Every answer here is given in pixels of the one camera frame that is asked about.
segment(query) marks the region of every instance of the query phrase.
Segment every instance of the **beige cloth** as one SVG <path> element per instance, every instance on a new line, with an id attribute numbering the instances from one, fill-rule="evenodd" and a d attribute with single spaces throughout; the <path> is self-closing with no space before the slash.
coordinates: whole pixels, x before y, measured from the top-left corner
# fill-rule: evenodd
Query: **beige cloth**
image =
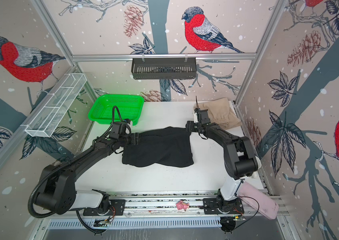
<path id="1" fill-rule="evenodd" d="M 230 108 L 230 104 L 228 98 L 222 98 L 215 101 L 199 103 L 199 108 L 201 110 L 208 110 L 208 117 L 211 122 L 217 123 L 223 129 L 230 129 L 241 125 L 239 118 L 236 117 L 234 111 Z"/>

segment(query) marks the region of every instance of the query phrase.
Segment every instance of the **black cloth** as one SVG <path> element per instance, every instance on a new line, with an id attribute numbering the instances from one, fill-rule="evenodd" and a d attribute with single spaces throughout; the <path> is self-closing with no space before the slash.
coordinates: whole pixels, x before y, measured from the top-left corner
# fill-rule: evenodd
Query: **black cloth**
<path id="1" fill-rule="evenodd" d="M 139 133 L 138 145 L 124 147 L 123 164 L 146 167 L 159 163 L 173 167 L 193 164 L 190 132 L 185 128 L 166 127 Z"/>

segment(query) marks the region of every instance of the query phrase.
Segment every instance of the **green basket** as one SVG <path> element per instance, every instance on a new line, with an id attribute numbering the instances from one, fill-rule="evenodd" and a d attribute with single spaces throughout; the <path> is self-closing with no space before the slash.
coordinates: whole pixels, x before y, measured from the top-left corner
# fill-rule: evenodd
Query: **green basket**
<path id="1" fill-rule="evenodd" d="M 112 122 L 112 108 L 119 108 L 122 119 L 130 119 L 133 125 L 138 123 L 144 98 L 136 95 L 106 94 L 96 99 L 88 118 L 100 124 L 110 124 Z M 115 121 L 120 121 L 115 110 Z"/>

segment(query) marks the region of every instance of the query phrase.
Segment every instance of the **patterned wall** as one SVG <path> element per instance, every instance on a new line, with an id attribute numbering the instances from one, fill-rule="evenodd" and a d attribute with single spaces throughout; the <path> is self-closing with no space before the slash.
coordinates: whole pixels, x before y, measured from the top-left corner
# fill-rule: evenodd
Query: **patterned wall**
<path id="1" fill-rule="evenodd" d="M 339 0 L 290 0 L 239 107 L 300 237 L 339 239 Z"/>
<path id="2" fill-rule="evenodd" d="M 195 79 L 135 80 L 130 62 L 83 62 L 80 68 L 95 89 L 111 94 L 137 94 L 146 101 L 234 100 L 250 60 L 197 60 Z"/>
<path id="3" fill-rule="evenodd" d="M 28 0 L 0 1 L 0 148 L 68 68 Z M 82 89 L 51 138 L 28 136 L 0 170 L 0 239 L 27 238 L 28 196 L 45 166 L 72 159 L 92 104 Z"/>
<path id="4" fill-rule="evenodd" d="M 72 53 L 78 55 L 255 52 L 274 2 L 45 1 Z M 108 93 L 141 94 L 149 101 L 193 101 L 196 95 L 205 100 L 234 100 L 249 64 L 249 60 L 199 61 L 195 80 L 139 83 L 130 78 L 131 62 L 80 66 L 95 88 Z"/>

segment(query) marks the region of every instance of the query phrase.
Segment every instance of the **white wire shelf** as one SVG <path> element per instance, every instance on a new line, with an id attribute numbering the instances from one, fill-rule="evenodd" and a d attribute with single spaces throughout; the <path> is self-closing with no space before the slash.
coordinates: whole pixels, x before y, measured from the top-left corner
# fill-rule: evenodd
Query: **white wire shelf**
<path id="1" fill-rule="evenodd" d="M 65 80 L 27 126 L 25 132 L 32 137 L 51 137 L 80 90 L 87 82 L 82 73 L 65 74 Z"/>

